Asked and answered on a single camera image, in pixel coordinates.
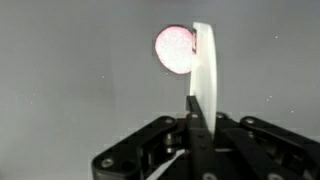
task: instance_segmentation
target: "pink ball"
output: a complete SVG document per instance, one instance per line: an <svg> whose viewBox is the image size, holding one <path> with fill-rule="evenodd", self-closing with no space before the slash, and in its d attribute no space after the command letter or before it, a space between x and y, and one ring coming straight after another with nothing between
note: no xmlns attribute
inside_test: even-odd
<svg viewBox="0 0 320 180"><path fill-rule="evenodd" d="M192 67L192 41L192 33L187 28L171 26L158 35L155 50L166 68L186 74Z"/></svg>

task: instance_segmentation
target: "black mechanical arm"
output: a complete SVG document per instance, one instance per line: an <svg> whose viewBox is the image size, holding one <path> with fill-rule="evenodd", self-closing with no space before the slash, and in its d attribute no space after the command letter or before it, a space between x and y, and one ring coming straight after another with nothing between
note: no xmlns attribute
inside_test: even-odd
<svg viewBox="0 0 320 180"><path fill-rule="evenodd" d="M94 180L143 180L183 154L159 180L320 180L320 144L255 117L217 113L214 138L194 96L189 114L162 116L92 161Z"/></svg>

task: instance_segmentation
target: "white strip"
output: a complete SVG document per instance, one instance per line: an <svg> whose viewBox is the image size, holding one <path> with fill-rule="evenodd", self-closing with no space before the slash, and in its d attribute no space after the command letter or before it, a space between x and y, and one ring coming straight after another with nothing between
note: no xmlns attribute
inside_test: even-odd
<svg viewBox="0 0 320 180"><path fill-rule="evenodd" d="M214 35L210 25L195 22L196 52L192 58L190 95L196 96L211 135L216 125L217 65Z"/></svg>

